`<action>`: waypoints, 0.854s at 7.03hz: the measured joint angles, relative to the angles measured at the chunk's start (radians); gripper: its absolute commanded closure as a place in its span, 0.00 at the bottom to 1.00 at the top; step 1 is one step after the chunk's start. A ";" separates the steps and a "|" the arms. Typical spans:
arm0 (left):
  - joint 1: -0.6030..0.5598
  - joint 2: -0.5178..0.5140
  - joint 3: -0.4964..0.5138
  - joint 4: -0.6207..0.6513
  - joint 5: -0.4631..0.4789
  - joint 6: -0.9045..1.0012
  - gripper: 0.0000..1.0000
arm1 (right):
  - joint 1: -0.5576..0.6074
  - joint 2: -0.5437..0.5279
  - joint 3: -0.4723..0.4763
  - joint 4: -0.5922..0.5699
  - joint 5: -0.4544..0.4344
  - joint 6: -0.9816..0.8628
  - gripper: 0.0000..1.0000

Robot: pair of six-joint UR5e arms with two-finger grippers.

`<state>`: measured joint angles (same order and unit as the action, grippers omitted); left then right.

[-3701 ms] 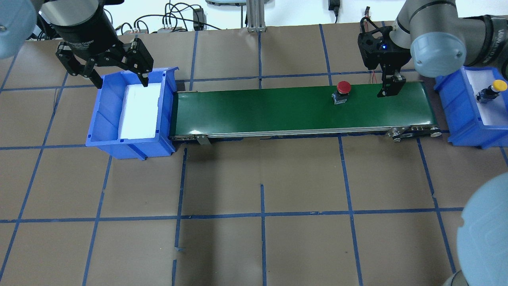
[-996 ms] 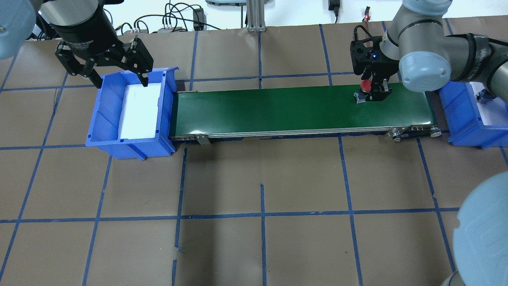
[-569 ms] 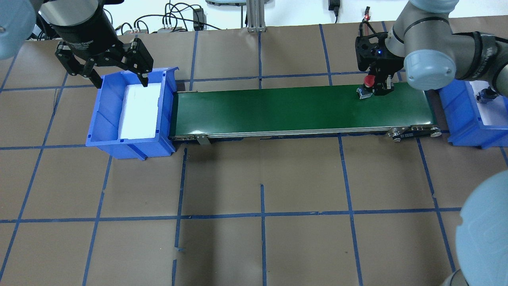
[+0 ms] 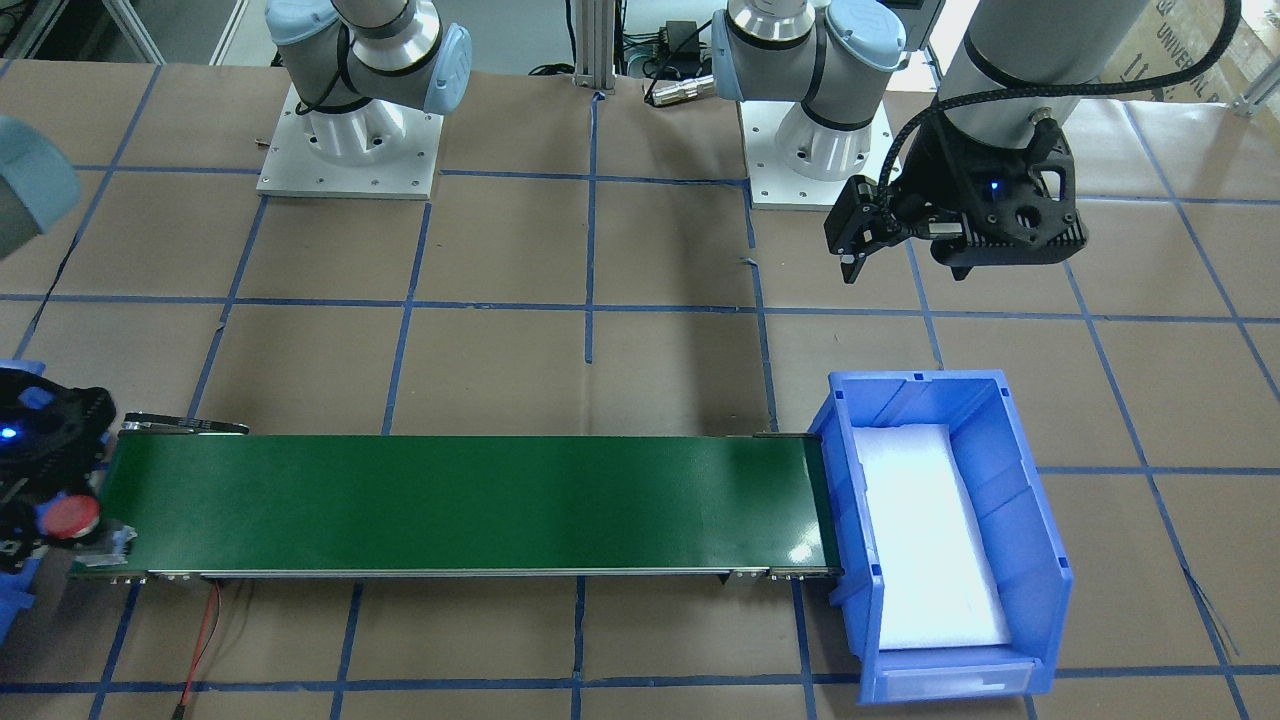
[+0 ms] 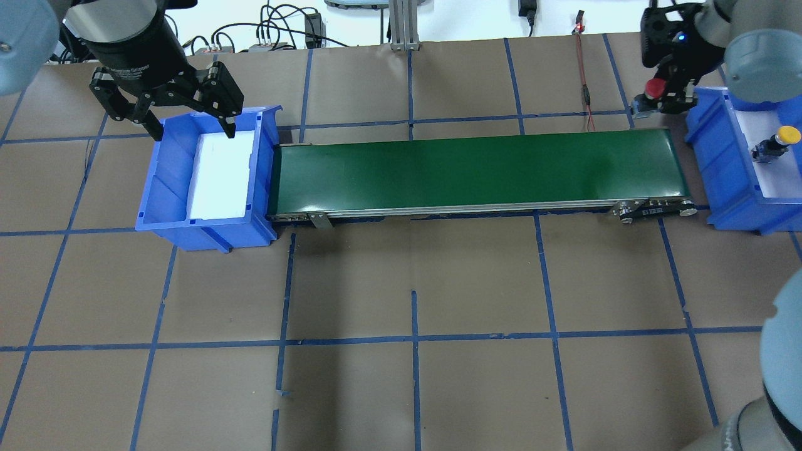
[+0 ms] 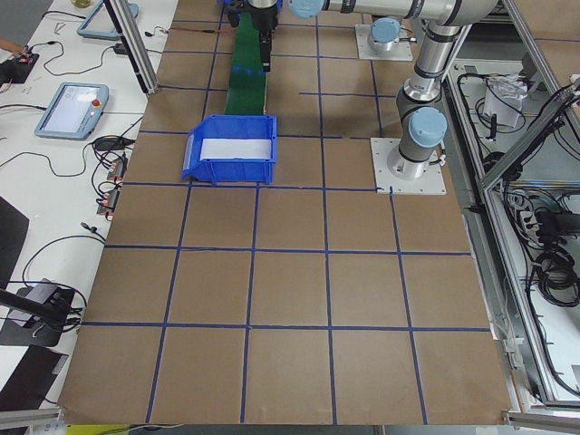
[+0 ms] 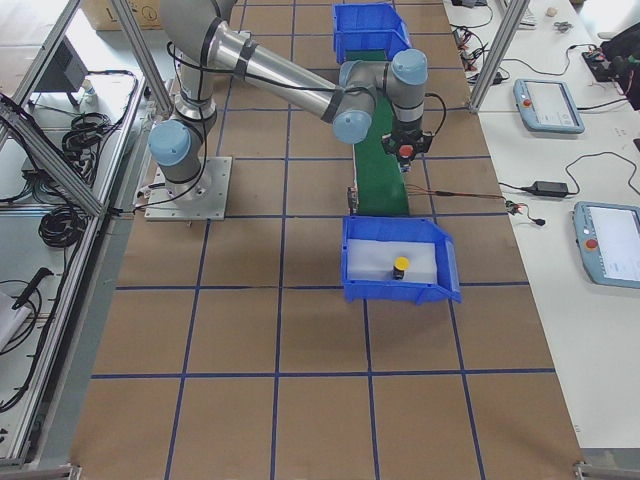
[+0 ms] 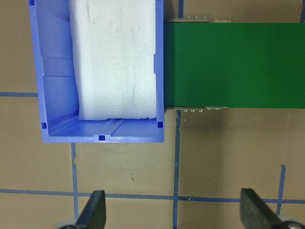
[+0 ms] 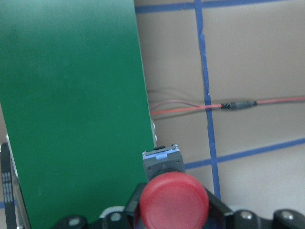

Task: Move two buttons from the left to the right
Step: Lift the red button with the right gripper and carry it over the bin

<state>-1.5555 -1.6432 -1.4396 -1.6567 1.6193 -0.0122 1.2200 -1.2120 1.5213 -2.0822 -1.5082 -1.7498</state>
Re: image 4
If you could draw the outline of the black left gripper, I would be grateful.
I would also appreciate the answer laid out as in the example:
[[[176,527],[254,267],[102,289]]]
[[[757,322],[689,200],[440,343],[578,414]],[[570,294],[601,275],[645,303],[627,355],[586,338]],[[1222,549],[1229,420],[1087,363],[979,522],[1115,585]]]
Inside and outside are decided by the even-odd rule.
[[[978,266],[1038,266],[1088,245],[1076,209],[1075,163],[1059,122],[1032,115],[1027,143],[980,143],[938,113],[922,122],[900,174],[900,222],[963,281]],[[876,246],[842,251],[854,284]]]

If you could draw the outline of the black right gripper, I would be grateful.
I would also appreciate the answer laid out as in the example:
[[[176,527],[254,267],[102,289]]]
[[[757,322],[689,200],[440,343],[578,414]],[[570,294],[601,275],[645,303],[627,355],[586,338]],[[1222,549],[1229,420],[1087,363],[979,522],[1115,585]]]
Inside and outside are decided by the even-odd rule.
[[[1,495],[4,573],[17,573],[50,544],[37,528],[38,506],[59,495],[99,495],[102,461],[116,415],[102,387],[67,388],[17,369],[1,372]]]

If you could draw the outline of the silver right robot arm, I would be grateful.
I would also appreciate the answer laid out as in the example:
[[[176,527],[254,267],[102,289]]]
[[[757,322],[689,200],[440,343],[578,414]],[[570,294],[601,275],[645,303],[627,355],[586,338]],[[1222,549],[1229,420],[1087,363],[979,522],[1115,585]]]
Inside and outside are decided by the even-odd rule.
[[[468,31],[430,1],[270,1],[291,92],[256,184],[266,197],[425,200],[444,118],[472,68]],[[101,387],[3,364],[3,573],[51,547],[90,566],[125,560],[134,532],[93,487],[116,416]]]

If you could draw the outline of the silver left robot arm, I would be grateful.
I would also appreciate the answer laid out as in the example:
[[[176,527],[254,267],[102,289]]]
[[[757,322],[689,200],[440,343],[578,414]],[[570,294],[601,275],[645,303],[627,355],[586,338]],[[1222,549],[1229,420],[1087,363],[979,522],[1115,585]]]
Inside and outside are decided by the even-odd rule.
[[[918,123],[905,123],[877,177],[847,151],[824,222],[845,282],[905,240],[931,242],[956,281],[978,266],[1038,266],[1088,243],[1064,122],[1146,5],[1142,1],[980,1],[957,56]],[[909,31],[879,1],[730,1],[710,20],[716,92],[781,101],[800,136],[791,164],[815,176],[822,138],[863,143]]]

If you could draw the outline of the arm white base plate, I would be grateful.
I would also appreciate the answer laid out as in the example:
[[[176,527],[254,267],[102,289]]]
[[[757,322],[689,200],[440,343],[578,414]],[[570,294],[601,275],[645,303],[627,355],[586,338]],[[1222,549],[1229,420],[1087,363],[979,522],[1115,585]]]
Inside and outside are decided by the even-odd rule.
[[[751,205],[763,210],[827,211],[852,176],[879,176],[893,140],[884,106],[868,126],[836,131],[797,102],[739,104]]]
[[[352,113],[297,113],[289,87],[259,173],[264,196],[393,199],[433,195],[444,117],[374,100]]]

